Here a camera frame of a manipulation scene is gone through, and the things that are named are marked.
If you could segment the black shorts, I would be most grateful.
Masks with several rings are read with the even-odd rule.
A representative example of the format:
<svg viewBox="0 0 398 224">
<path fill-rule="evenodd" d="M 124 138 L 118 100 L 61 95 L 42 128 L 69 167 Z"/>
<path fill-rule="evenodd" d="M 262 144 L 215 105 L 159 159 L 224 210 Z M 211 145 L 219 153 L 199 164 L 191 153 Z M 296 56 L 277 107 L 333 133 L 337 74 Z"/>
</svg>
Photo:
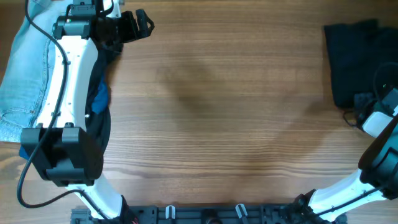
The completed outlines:
<svg viewBox="0 0 398 224">
<path fill-rule="evenodd" d="M 397 62 L 397 29 L 381 27 L 377 19 L 323 27 L 331 70 L 334 103 L 341 109 L 354 106 L 354 96 L 373 91 L 373 77 L 380 65 Z"/>
</svg>

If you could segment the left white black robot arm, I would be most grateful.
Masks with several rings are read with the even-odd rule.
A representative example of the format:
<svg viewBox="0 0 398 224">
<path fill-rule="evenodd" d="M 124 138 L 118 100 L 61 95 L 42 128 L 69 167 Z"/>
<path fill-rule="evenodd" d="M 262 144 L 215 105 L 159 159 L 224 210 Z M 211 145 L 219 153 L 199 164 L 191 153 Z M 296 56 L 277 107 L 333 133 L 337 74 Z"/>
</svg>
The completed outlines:
<svg viewBox="0 0 398 224">
<path fill-rule="evenodd" d="M 55 68 L 34 128 L 22 130 L 27 166 L 40 177 L 76 194 L 99 223 L 137 223 L 125 198 L 103 175 L 103 149 L 86 131 L 86 99 L 102 46 L 151 35 L 154 22 L 145 10 L 121 12 L 116 1 L 73 1 L 53 24 Z"/>
</svg>

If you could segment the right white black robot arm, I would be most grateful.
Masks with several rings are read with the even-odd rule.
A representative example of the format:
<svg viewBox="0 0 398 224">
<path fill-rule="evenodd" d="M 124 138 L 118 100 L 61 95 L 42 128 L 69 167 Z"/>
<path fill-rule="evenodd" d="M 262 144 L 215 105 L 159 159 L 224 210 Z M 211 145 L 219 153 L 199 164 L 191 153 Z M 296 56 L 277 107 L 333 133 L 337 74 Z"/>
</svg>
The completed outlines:
<svg viewBox="0 0 398 224">
<path fill-rule="evenodd" d="M 300 217 L 299 223 L 333 223 L 367 203 L 397 198 L 397 114 L 382 102 L 377 89 L 379 71 L 396 65 L 384 63 L 373 75 L 376 102 L 391 120 L 365 150 L 355 172 L 327 188 L 297 197 L 291 212 Z"/>
</svg>

